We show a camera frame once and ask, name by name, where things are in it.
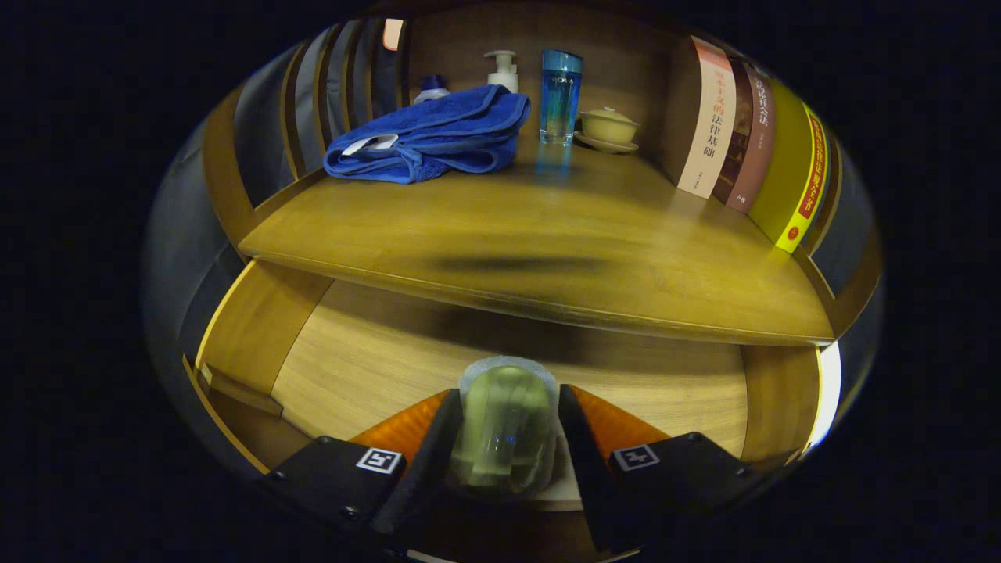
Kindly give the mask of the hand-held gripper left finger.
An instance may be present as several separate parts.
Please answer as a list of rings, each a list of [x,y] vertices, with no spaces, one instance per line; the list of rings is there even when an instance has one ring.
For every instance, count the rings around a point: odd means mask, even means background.
[[[319,436],[262,477],[262,493],[337,536],[390,536],[443,485],[464,419],[445,389],[362,432]]]

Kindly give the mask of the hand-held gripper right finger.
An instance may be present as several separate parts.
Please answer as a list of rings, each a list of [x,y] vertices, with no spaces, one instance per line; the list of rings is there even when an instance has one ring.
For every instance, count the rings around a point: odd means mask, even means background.
[[[601,551],[639,548],[736,508],[757,488],[757,471],[701,432],[666,435],[575,385],[561,385],[558,417]]]

